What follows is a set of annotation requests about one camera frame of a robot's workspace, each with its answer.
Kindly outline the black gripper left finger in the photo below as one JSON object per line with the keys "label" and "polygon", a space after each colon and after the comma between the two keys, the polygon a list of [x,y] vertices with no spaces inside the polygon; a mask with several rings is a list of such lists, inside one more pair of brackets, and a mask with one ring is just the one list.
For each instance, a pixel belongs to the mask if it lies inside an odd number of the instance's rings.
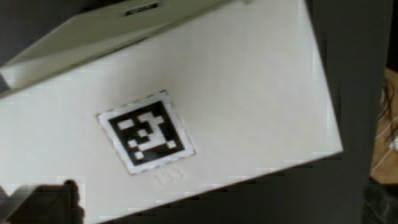
{"label": "black gripper left finger", "polygon": [[0,224],[83,224],[77,185],[22,185],[12,194],[0,191]]}

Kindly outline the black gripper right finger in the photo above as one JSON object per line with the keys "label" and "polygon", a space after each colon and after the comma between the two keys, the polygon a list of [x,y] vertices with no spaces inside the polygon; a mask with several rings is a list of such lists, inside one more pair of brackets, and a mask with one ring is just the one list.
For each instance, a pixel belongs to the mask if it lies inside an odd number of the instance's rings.
{"label": "black gripper right finger", "polygon": [[360,224],[398,224],[398,184],[369,179],[362,197]]}

